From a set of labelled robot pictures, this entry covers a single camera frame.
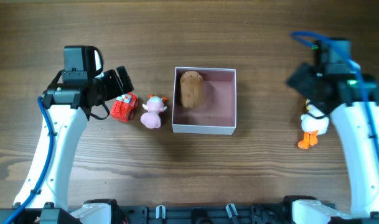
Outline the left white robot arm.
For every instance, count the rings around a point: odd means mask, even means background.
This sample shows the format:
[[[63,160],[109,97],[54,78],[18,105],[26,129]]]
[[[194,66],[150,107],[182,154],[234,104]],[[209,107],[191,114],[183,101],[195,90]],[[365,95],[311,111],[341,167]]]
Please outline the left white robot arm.
[[[115,199],[87,200],[68,212],[67,192],[78,142],[94,106],[133,91],[124,66],[103,72],[61,70],[38,97],[43,127],[35,155],[12,208],[0,223],[128,223]]]

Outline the red toy truck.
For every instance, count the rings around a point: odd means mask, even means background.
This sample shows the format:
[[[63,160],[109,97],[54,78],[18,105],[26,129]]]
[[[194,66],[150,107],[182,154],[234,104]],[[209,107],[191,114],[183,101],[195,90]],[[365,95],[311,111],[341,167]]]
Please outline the red toy truck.
[[[113,103],[110,115],[113,119],[128,122],[134,118],[138,108],[139,98],[133,93],[126,93],[118,96]]]

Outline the pink pig toy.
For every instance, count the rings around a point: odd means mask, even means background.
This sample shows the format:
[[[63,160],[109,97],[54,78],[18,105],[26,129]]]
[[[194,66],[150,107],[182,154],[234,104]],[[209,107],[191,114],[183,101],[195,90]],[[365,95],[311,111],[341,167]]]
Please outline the pink pig toy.
[[[160,113],[165,112],[167,106],[164,105],[168,101],[168,98],[158,97],[155,95],[149,95],[149,99],[146,103],[142,104],[142,107],[146,110],[141,116],[141,123],[148,129],[157,129],[161,127]]]

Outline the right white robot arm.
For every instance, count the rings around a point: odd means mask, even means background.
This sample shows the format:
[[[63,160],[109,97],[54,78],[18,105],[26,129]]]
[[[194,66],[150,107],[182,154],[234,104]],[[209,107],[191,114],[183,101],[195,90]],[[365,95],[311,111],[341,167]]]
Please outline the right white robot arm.
[[[347,39],[310,32],[293,38],[314,51],[315,64],[302,63],[286,83],[307,99],[301,116],[305,149],[330,123],[344,150],[350,179],[350,213],[317,199],[289,203],[293,223],[379,223],[379,84],[351,58]]]

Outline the white plush duck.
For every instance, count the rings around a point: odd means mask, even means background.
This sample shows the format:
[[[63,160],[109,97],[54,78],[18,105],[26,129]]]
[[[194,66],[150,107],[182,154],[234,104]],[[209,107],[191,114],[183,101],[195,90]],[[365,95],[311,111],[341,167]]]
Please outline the white plush duck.
[[[303,140],[298,147],[308,149],[318,143],[318,135],[325,134],[329,126],[329,117],[320,111],[310,100],[306,100],[306,113],[301,116],[301,128],[304,132]]]

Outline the brown plush toy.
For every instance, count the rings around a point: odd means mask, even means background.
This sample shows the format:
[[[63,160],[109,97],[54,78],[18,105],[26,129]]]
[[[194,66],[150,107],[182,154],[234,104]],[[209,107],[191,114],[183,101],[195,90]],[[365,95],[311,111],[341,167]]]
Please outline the brown plush toy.
[[[184,108],[194,109],[203,104],[205,93],[199,72],[187,71],[180,78],[180,101]]]

